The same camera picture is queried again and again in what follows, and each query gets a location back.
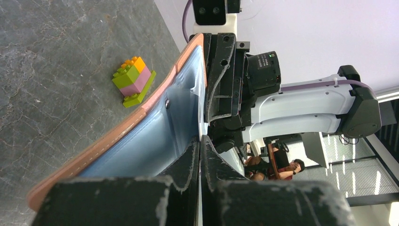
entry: metal screw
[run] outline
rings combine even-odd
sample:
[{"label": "metal screw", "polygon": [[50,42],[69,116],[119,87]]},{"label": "metal screw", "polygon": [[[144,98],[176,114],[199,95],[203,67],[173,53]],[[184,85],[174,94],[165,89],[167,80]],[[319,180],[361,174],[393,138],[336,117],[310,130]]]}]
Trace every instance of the metal screw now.
[{"label": "metal screw", "polygon": [[213,8],[213,13],[214,14],[218,14],[220,12],[218,7]]},{"label": "metal screw", "polygon": [[166,107],[166,109],[169,109],[169,108],[170,108],[170,101],[169,101],[169,99],[166,99],[166,101],[165,101],[165,107]]},{"label": "metal screw", "polygon": [[205,12],[206,12],[206,10],[205,10],[204,7],[201,7],[201,8],[199,9],[199,14],[205,14]]}]

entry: gray marble table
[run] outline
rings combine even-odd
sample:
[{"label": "gray marble table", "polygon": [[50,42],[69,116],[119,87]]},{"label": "gray marble table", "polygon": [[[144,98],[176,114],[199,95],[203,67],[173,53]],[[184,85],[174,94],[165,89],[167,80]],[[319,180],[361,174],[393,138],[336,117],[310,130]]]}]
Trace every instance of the gray marble table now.
[{"label": "gray marble table", "polygon": [[111,81],[178,57],[152,0],[0,0],[0,225],[28,225],[32,186],[132,112]]}]

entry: lego brick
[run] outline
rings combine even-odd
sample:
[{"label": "lego brick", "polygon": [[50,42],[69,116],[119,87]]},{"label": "lego brick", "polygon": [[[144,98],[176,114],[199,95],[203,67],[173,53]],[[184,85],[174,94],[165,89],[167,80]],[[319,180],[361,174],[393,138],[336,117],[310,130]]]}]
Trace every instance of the lego brick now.
[{"label": "lego brick", "polygon": [[125,63],[123,63],[120,67],[125,69],[125,67],[129,66],[134,66],[137,68],[138,72],[141,73],[143,69],[145,68],[145,63],[141,57],[133,57],[131,60],[125,60]]},{"label": "lego brick", "polygon": [[129,97],[135,93],[141,93],[150,77],[151,77],[151,72],[148,69],[148,67],[145,67],[141,72],[140,76],[137,78],[136,82],[134,84],[121,88],[120,92],[125,97]]},{"label": "lego brick", "polygon": [[136,67],[127,65],[125,69],[119,68],[115,74],[113,74],[112,82],[118,89],[124,88],[134,84],[137,78],[140,76],[140,72]]},{"label": "lego brick", "polygon": [[145,97],[145,94],[147,94],[148,90],[150,89],[151,84],[154,81],[156,75],[157,73],[155,71],[152,71],[151,77],[148,79],[146,85],[144,86],[143,91],[141,93],[136,93],[131,97],[125,97],[123,101],[123,106],[127,108],[141,103]]}]

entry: wall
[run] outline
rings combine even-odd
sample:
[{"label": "wall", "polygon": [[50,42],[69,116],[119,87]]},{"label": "wall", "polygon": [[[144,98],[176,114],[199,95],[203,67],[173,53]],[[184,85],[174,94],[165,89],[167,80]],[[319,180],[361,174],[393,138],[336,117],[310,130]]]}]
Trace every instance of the wall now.
[{"label": "wall", "polygon": [[389,211],[386,205],[351,207],[358,226],[390,226]]},{"label": "wall", "polygon": [[[177,46],[185,41],[181,18],[186,0],[155,0]],[[374,90],[399,85],[399,1],[242,0],[238,39],[251,53],[275,50],[282,82],[326,77],[354,65]],[[187,30],[192,31],[192,9]]]}]

